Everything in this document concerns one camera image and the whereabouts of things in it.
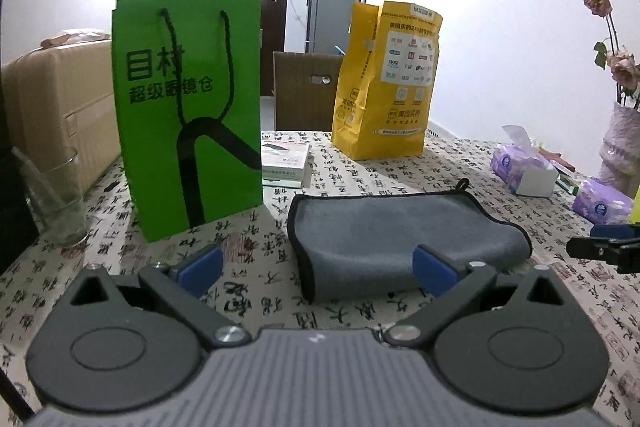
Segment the yellow green gift bag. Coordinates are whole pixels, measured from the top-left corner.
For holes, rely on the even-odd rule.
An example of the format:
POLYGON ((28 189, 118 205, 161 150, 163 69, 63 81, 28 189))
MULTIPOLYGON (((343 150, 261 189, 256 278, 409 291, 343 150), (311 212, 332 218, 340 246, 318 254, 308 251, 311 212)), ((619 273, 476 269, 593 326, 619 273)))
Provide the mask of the yellow green gift bag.
POLYGON ((634 205, 632 205, 628 222, 629 223, 640 222, 640 187, 638 188, 636 195, 634 195, 634 205))

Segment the patterned flower vase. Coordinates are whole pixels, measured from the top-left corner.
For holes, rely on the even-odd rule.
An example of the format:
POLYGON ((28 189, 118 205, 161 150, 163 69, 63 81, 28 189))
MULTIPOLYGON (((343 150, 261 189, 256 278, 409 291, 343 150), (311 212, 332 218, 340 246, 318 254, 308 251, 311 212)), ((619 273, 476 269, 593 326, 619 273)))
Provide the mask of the patterned flower vase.
POLYGON ((600 148, 598 179, 634 199, 639 188, 640 114, 615 103, 600 148))

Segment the open purple tissue pack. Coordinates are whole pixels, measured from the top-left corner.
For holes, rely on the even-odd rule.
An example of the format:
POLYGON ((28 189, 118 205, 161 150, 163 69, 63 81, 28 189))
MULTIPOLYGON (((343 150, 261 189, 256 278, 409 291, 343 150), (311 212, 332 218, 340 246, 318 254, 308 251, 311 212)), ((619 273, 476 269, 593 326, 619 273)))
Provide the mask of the open purple tissue pack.
POLYGON ((515 195, 549 197, 558 179, 556 169, 533 146, 523 127, 507 124, 502 130, 510 142, 496 146, 491 156, 491 170, 515 195))

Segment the calligraphy print tablecloth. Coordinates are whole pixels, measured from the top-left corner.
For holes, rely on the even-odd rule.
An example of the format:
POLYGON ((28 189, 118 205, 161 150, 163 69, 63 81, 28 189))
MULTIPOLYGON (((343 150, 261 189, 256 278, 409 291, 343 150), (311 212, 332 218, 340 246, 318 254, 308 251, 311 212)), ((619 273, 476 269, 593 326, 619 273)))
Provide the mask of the calligraphy print tablecloth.
MULTIPOLYGON (((570 196, 513 195, 490 169, 494 144, 431 138, 418 157, 355 162, 322 132, 282 132, 282 142, 310 147, 304 189, 321 196, 436 192, 468 179, 469 190, 490 214, 522 227, 533 244, 532 262, 548 265, 570 288, 610 352, 610 373, 596 410, 617 426, 639 421, 639 280, 611 265, 574 260, 566 242, 589 233, 590 223, 572 210, 570 196)), ((90 231, 84 243, 61 249, 39 239, 1 277, 1 367, 18 392, 34 399, 24 356, 32 337, 78 271, 89 263, 115 274, 151 262, 175 263, 209 243, 224 244, 224 274, 206 303, 250 331, 262 326, 329 329, 393 323, 428 303, 425 291, 397 291, 335 303, 306 303, 295 257, 286 237, 293 192, 268 187, 261 206, 199 229, 145 242, 124 168, 114 164, 87 193, 90 231)))

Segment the clear drinking glass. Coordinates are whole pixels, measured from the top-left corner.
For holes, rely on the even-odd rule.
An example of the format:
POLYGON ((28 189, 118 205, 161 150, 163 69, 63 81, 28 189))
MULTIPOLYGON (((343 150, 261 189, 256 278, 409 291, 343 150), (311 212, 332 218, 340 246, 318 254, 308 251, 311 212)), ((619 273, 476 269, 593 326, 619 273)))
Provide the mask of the clear drinking glass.
POLYGON ((32 210, 43 227, 44 237, 55 246, 72 247, 88 234, 88 217, 79 176, 75 147, 64 146, 40 166, 16 146, 18 160, 32 210))

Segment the dried pink flowers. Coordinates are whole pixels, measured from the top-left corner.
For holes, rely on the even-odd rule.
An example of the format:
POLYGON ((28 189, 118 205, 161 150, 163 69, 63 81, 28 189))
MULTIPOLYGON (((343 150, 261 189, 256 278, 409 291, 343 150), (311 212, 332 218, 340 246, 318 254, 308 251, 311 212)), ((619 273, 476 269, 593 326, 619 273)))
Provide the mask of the dried pink flowers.
POLYGON ((582 0, 592 16, 604 21, 606 36, 593 45, 593 63, 607 69, 616 84, 616 103, 639 110, 639 62, 618 38, 611 0, 582 0))

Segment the grey microfibre towel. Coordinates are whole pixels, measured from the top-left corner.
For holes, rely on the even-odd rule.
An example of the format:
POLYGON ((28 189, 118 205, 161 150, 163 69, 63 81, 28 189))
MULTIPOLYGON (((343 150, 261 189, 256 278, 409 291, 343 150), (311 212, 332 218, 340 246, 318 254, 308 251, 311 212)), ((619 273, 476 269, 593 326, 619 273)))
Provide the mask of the grey microfibre towel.
POLYGON ((497 271, 524 263, 532 242, 500 221, 462 178, 448 191, 414 194, 296 195, 288 240, 308 303, 355 300, 422 287, 434 297, 480 261, 497 271))

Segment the white flat product box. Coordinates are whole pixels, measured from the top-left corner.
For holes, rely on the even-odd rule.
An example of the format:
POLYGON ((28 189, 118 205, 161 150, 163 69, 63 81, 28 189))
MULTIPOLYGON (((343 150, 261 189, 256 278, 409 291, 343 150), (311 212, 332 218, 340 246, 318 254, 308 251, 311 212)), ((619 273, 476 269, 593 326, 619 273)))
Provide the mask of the white flat product box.
POLYGON ((262 143, 262 184, 265 186, 301 188, 310 146, 306 143, 262 143))

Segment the green paper shopping bag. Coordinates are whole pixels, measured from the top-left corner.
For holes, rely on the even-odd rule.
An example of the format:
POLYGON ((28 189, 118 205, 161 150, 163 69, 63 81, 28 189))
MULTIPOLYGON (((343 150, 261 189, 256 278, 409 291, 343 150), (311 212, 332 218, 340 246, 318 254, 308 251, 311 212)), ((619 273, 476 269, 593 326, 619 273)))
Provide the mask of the green paper shopping bag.
POLYGON ((118 0, 117 128, 148 242, 262 203, 259 57, 242 0, 118 0))

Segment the yellow paper delivery bag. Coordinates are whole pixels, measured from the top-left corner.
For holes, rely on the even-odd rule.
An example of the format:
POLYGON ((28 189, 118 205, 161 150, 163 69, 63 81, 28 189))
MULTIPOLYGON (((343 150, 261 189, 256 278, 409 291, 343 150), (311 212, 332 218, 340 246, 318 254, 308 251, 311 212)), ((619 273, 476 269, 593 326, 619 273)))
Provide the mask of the yellow paper delivery bag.
POLYGON ((357 2, 338 75, 332 144, 353 160, 422 153, 442 17, 422 5, 357 2))

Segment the brown cardboard box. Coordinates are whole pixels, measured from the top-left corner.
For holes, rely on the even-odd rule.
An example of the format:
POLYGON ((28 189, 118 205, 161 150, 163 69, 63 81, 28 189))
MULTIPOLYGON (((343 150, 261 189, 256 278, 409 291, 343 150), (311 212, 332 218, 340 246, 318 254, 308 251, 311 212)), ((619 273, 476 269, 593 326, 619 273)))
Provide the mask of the brown cardboard box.
POLYGON ((274 127, 330 131, 341 55, 273 53, 274 127))

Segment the grey refrigerator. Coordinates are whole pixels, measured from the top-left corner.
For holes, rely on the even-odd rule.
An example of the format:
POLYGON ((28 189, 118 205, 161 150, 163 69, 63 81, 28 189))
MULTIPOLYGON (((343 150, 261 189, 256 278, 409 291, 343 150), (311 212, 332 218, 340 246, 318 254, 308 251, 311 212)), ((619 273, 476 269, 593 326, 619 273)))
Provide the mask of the grey refrigerator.
POLYGON ((306 53, 344 55, 356 0, 307 0, 306 53))

